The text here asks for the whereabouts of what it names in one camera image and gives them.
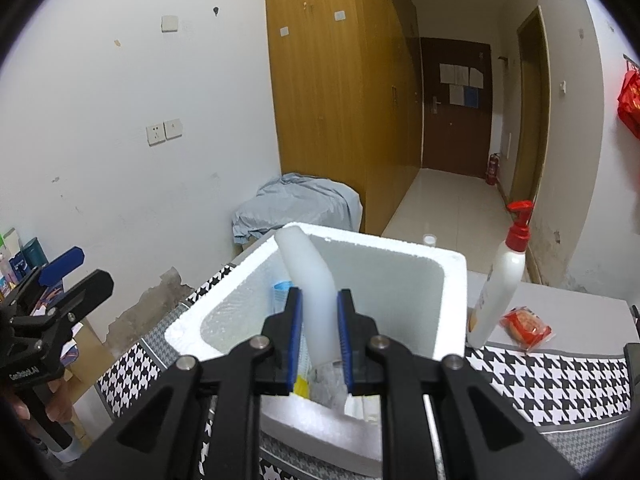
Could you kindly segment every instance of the tiled floor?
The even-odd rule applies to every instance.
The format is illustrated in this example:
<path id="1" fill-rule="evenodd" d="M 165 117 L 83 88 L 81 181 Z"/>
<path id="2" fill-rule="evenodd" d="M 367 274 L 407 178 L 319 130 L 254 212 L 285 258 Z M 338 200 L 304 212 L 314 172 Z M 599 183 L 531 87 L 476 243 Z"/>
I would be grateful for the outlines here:
<path id="1" fill-rule="evenodd" d="M 438 247 L 464 254 L 469 270 L 486 273 L 510 225 L 495 186 L 471 176 L 420 170 L 383 236 L 422 243 L 423 235 L 436 235 Z"/>

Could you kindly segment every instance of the pump bottle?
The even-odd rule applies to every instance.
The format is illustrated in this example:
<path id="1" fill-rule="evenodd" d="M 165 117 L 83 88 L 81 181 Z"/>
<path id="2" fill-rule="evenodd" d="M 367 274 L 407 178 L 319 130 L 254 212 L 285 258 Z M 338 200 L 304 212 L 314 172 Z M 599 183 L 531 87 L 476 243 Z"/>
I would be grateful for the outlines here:
<path id="1" fill-rule="evenodd" d="M 469 317 L 466 341 L 473 348 L 481 348 L 487 342 L 509 307 L 524 273 L 533 202 L 514 202 L 507 209 L 517 217 L 507 239 L 498 246 L 480 298 Z"/>

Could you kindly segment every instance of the gray blanket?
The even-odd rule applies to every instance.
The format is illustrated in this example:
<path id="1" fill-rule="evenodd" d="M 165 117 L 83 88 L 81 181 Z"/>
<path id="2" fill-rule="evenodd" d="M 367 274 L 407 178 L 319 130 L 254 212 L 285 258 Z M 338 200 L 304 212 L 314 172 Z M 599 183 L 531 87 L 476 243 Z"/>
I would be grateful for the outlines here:
<path id="1" fill-rule="evenodd" d="M 233 216 L 234 241 L 245 244 L 289 222 L 358 231 L 362 220 L 359 195 L 327 178 L 287 173 L 262 186 Z"/>

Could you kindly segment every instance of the plastic bag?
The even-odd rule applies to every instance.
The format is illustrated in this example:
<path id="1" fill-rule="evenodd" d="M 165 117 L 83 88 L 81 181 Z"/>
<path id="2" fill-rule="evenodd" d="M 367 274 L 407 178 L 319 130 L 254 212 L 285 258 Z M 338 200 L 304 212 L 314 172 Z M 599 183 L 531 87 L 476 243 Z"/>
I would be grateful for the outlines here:
<path id="1" fill-rule="evenodd" d="M 640 74 L 635 70 L 629 70 L 625 75 L 618 97 L 618 116 L 640 139 Z"/>
<path id="2" fill-rule="evenodd" d="M 502 316 L 500 325 L 527 352 L 554 336 L 551 327 L 526 306 L 514 308 Z"/>

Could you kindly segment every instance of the white foam container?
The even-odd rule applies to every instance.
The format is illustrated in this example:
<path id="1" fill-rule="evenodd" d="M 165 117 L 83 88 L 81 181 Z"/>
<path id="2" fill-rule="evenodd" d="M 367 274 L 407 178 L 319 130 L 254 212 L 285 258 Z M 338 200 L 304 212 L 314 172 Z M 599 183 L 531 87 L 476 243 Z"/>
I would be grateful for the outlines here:
<path id="1" fill-rule="evenodd" d="M 335 283 L 350 288 L 356 311 L 415 354 L 464 355 L 466 260 L 462 254 L 389 238 L 298 225 L 327 262 Z M 180 354 L 200 360 L 229 352 L 260 333 L 274 283 L 289 280 L 270 238 L 167 330 Z M 263 397 L 262 429 L 301 452 L 366 476 L 382 474 L 376 425 L 299 396 Z"/>

